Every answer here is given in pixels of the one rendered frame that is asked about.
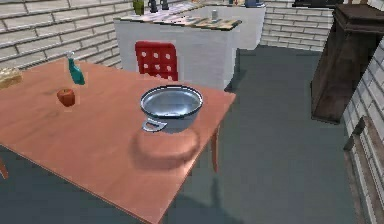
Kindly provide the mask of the dark brown wooden cabinet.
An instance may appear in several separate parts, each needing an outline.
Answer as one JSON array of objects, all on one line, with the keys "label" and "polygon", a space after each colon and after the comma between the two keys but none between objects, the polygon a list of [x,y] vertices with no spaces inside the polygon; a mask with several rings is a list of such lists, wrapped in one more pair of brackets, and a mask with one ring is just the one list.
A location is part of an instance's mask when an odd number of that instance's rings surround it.
[{"label": "dark brown wooden cabinet", "polygon": [[339,124],[384,37],[384,12],[367,4],[338,4],[311,81],[311,118]]}]

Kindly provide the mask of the red chair with white dots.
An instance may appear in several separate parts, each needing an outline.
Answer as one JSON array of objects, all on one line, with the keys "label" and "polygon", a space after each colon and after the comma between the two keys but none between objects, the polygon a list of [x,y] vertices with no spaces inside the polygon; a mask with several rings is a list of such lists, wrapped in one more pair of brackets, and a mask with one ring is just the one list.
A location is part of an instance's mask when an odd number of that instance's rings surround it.
[{"label": "red chair with white dots", "polygon": [[137,41],[135,53],[141,74],[178,80],[176,47],[172,43]]}]

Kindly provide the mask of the orange wooden table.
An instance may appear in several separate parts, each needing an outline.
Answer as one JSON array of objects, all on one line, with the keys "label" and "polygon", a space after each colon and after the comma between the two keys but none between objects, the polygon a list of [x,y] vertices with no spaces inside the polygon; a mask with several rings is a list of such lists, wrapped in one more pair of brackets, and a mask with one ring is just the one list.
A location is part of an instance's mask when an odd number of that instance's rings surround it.
[{"label": "orange wooden table", "polygon": [[63,59],[0,90],[0,144],[145,224],[161,224],[205,146],[216,144],[234,94],[203,87],[203,107],[187,130],[147,133],[140,98],[163,79],[79,66],[86,83],[75,87],[69,108],[57,98],[73,85]]}]

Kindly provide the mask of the teal spray bottle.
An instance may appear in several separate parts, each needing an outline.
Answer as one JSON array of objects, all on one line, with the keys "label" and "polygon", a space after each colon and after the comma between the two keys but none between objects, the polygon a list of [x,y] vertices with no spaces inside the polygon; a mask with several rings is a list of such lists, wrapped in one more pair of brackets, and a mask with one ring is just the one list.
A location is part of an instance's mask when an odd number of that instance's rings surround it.
[{"label": "teal spray bottle", "polygon": [[85,79],[84,79],[83,73],[80,70],[80,68],[76,66],[73,56],[74,56],[74,53],[72,51],[68,51],[66,53],[66,57],[68,60],[68,69],[69,69],[71,78],[75,84],[84,85]]}]

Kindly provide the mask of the green bottle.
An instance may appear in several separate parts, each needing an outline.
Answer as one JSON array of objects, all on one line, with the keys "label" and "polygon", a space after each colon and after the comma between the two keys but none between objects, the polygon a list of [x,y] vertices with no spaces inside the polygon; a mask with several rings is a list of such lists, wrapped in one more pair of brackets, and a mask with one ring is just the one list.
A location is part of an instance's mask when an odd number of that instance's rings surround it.
[{"label": "green bottle", "polygon": [[133,0],[132,4],[136,15],[144,14],[144,0]]}]

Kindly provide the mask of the red apple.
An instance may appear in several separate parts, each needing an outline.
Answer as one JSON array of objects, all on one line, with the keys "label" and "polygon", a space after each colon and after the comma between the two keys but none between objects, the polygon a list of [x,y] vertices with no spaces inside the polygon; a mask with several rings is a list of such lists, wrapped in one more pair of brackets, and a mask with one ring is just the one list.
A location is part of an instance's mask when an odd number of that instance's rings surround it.
[{"label": "red apple", "polygon": [[72,89],[59,90],[57,92],[57,98],[65,107],[70,107],[75,104],[75,93]]}]

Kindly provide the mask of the silver metal pot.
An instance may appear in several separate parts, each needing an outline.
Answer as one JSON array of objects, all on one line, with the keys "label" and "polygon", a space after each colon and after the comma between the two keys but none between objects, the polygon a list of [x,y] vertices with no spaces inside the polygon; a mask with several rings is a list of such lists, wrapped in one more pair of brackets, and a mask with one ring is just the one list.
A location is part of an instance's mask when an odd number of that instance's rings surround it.
[{"label": "silver metal pot", "polygon": [[142,129],[146,132],[179,133],[196,119],[203,106],[203,96],[185,85],[163,85],[145,92],[140,107],[146,115]]}]

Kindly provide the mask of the tan bread loaf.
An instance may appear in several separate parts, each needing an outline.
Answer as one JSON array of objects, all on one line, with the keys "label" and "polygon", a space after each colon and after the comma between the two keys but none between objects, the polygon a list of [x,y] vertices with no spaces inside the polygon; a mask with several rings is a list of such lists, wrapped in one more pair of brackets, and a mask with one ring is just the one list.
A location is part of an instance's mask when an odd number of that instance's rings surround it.
[{"label": "tan bread loaf", "polygon": [[0,89],[8,88],[21,81],[22,73],[18,68],[0,68]]}]

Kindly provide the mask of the white kitchen counter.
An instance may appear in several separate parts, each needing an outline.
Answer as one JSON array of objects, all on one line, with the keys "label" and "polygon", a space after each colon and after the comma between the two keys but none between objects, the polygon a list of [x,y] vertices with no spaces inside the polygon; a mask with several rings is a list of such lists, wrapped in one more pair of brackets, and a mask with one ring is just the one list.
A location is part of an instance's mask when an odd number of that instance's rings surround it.
[{"label": "white kitchen counter", "polygon": [[[212,20],[212,10],[218,11],[217,20]],[[225,89],[233,79],[238,51],[253,50],[259,44],[265,14],[264,7],[185,2],[169,10],[128,15],[113,22],[125,70],[139,72],[137,41],[172,43],[179,81]]]}]

